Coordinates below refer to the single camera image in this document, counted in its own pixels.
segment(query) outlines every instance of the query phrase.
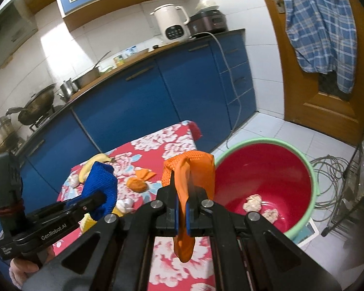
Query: green bucket rim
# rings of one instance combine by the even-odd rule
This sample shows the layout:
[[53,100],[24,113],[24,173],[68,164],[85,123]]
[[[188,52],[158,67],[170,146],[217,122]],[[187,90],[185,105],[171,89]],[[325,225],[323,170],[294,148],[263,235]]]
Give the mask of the green bucket rim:
[[240,143],[232,146],[231,148],[229,148],[227,151],[224,151],[224,153],[221,154],[220,157],[218,157],[218,159],[215,161],[215,166],[217,168],[218,165],[220,165],[221,162],[227,156],[229,156],[233,152],[237,151],[238,149],[240,149],[244,146],[249,146],[251,144],[256,144],[256,143],[269,143],[269,144],[275,144],[277,146],[283,146],[283,147],[287,148],[289,151],[291,151],[295,155],[299,156],[299,158],[303,161],[303,163],[306,165],[306,167],[309,171],[309,176],[310,176],[311,184],[312,184],[312,194],[311,194],[311,198],[310,198],[309,207],[307,208],[303,217],[291,229],[289,229],[288,231],[286,231],[284,233],[289,239],[293,239],[295,236],[297,236],[299,231],[301,231],[301,229],[309,222],[311,213],[313,213],[313,210],[314,210],[315,201],[317,200],[317,196],[320,194],[318,182],[317,182],[317,179],[315,178],[315,174],[314,174],[314,169],[311,166],[311,164],[309,163],[309,161],[307,160],[306,156],[302,152],[300,152],[300,150],[298,150],[291,144],[289,144],[285,141],[279,140],[279,139],[255,138],[255,139],[250,139],[250,140],[240,142]]

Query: banana peel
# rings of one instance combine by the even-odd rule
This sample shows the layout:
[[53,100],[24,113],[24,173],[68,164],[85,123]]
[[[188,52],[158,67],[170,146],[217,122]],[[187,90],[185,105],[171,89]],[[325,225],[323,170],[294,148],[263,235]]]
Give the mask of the banana peel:
[[[122,217],[124,213],[122,213],[119,209],[116,207],[112,211],[113,214]],[[92,226],[94,226],[97,223],[97,221],[93,220],[89,213],[85,214],[80,222],[80,229],[82,233],[85,233],[87,230],[89,230]]]
[[113,158],[107,156],[104,153],[96,154],[95,156],[88,159],[86,164],[82,167],[80,173],[78,174],[78,180],[80,181],[80,183],[83,183],[84,181],[86,181],[86,178],[88,177],[89,172],[90,172],[91,167],[93,166],[94,162],[105,163],[105,162],[113,162],[113,161],[114,161]]

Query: hand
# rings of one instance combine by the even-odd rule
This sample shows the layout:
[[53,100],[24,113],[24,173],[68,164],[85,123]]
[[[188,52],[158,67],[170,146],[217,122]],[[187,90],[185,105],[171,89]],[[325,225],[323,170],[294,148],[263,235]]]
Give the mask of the hand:
[[[53,247],[47,248],[47,259],[45,264],[55,257]],[[31,261],[15,258],[11,260],[10,266],[10,277],[12,283],[18,287],[22,288],[24,282],[29,278],[28,274],[32,274],[39,270],[38,265],[32,263]]]

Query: range hood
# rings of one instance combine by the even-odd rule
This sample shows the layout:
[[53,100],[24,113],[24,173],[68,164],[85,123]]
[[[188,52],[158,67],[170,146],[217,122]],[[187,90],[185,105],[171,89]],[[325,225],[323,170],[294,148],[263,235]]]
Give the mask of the range hood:
[[23,0],[4,0],[0,5],[0,68],[38,30],[35,16]]

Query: orange cloth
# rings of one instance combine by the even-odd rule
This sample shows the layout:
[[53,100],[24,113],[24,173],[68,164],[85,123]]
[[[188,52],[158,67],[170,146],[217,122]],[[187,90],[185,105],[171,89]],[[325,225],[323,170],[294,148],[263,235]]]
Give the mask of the orange cloth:
[[174,252],[182,263],[193,255],[195,238],[186,231],[186,202],[189,198],[188,181],[204,188],[208,198],[214,198],[215,167],[214,156],[201,151],[187,151],[165,161],[162,186],[170,184],[171,171],[174,171],[175,188],[179,197],[179,235],[174,238]]
[[151,172],[150,170],[143,168],[141,170],[135,171],[136,177],[130,177],[127,180],[127,187],[132,189],[134,192],[144,192],[147,190],[146,180],[149,180],[151,177],[154,177],[156,173]]

